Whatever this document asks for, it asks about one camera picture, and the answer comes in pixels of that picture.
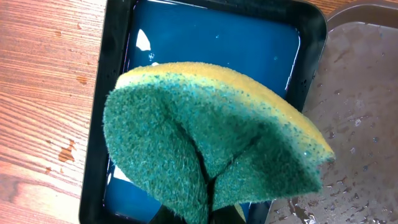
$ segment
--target water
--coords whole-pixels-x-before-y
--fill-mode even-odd
[[[298,32],[285,24],[143,0],[134,8],[124,72],[158,63],[206,62],[246,74],[284,97],[299,46]],[[110,164],[104,206],[111,213],[151,220],[160,203]]]

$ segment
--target black tray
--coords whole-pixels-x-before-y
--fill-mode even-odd
[[[300,36],[300,48],[285,99],[302,110],[308,88],[323,50],[327,27],[322,12],[302,1],[204,1],[180,2],[220,11],[260,17],[294,26]],[[80,201],[80,223],[138,223],[109,213],[103,199],[109,157],[103,136],[102,115],[108,93],[123,70],[126,41],[136,0],[108,0],[95,87],[85,174]]]

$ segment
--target wooden table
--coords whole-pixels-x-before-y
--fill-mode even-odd
[[[0,223],[78,223],[105,5],[0,0]]]

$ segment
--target sponge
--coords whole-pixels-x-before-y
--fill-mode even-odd
[[[121,75],[105,104],[109,155],[187,223],[244,202],[317,192],[334,157],[281,97],[228,68],[180,62]]]

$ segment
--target scouring pad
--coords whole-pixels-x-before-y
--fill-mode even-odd
[[[321,189],[333,151],[281,97],[228,68],[180,62],[121,75],[103,116],[109,155],[134,184],[207,223],[228,205]]]

